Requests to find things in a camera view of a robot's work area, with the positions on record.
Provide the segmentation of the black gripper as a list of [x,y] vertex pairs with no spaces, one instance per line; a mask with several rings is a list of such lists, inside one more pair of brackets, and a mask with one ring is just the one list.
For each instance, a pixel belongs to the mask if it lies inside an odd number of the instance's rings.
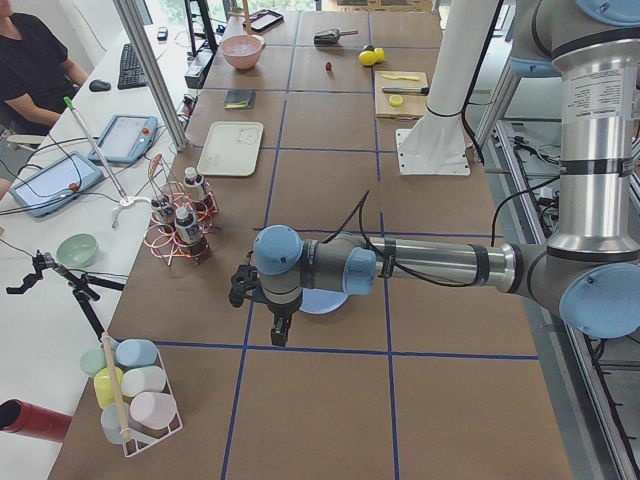
[[274,346],[285,347],[287,345],[292,317],[300,309],[301,304],[301,294],[294,300],[284,304],[271,300],[267,301],[266,305],[274,315],[274,322],[271,328],[271,343]]

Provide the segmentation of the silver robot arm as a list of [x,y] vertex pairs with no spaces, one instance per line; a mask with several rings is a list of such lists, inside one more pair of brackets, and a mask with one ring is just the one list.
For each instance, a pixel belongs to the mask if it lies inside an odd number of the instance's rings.
[[517,76],[562,79],[555,232],[541,245],[486,247],[343,231],[304,240],[288,226],[267,227],[253,244],[247,296],[273,313],[274,345],[287,342],[306,290],[366,295],[377,279],[392,276],[450,288],[492,286],[595,338],[637,330],[639,245],[628,233],[628,195],[639,5],[520,1],[512,32]]

